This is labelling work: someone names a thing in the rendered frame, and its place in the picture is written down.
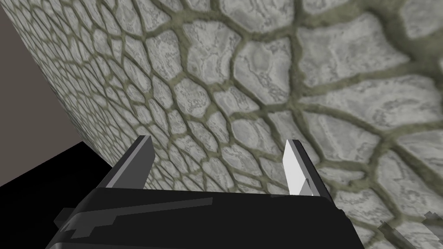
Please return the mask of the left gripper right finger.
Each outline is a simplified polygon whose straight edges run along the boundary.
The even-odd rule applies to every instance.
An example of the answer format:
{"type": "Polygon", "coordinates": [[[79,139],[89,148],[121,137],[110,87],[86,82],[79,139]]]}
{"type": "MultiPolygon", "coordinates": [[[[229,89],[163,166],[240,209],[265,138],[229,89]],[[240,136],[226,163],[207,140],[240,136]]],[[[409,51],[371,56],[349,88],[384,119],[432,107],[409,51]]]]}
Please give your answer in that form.
{"type": "Polygon", "coordinates": [[[290,195],[328,197],[329,192],[299,140],[287,140],[283,167],[290,195]]]}

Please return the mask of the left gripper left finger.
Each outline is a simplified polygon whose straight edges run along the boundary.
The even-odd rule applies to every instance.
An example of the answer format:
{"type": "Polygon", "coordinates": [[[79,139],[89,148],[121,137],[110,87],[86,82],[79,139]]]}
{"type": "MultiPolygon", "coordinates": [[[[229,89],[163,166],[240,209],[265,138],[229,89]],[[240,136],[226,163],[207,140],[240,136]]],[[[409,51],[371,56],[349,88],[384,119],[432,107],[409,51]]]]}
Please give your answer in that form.
{"type": "Polygon", "coordinates": [[[140,135],[98,184],[98,188],[143,189],[155,159],[152,138],[140,135]]]}

